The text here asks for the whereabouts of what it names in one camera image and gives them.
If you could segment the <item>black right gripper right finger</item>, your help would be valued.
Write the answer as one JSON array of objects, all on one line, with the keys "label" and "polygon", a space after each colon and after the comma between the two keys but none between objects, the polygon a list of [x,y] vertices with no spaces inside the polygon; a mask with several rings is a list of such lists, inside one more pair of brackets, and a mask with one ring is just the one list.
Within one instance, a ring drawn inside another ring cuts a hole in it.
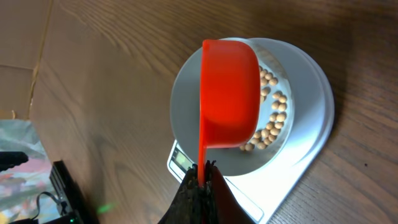
[{"label": "black right gripper right finger", "polygon": [[252,218],[242,209],[235,199],[230,187],[220,170],[215,166],[215,161],[207,161],[205,165],[206,175],[211,182],[217,210],[218,223],[227,224],[252,224]]}]

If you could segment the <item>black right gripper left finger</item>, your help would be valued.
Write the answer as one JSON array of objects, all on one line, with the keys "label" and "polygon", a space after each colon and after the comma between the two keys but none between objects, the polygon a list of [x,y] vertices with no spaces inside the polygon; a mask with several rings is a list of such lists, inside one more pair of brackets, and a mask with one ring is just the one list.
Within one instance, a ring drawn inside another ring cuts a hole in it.
[{"label": "black right gripper left finger", "polygon": [[197,181],[197,165],[187,170],[169,209],[159,224],[200,224],[202,223],[202,190]]}]

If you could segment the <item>red plastic measuring scoop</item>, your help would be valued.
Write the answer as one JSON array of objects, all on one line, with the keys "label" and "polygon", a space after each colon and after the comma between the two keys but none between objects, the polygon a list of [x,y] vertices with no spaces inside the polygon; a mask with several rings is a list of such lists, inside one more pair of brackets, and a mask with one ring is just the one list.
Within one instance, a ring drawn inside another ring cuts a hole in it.
[{"label": "red plastic measuring scoop", "polygon": [[200,71],[197,179],[205,183],[209,148],[238,147],[256,130],[260,107],[259,62],[237,40],[204,40]]}]

